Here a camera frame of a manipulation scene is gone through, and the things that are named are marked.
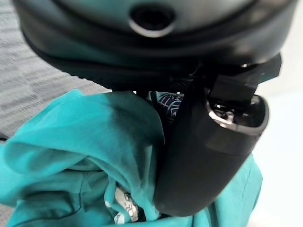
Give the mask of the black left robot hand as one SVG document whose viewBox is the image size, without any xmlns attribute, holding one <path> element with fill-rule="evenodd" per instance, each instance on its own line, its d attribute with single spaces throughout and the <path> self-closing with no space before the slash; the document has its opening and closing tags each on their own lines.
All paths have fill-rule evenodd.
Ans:
<svg viewBox="0 0 303 227">
<path fill-rule="evenodd" d="M 226 187 L 269 121 L 258 85 L 277 77 L 296 0 L 15 0 L 44 61 L 113 91 L 184 94 L 154 202 L 193 215 Z"/>
</svg>

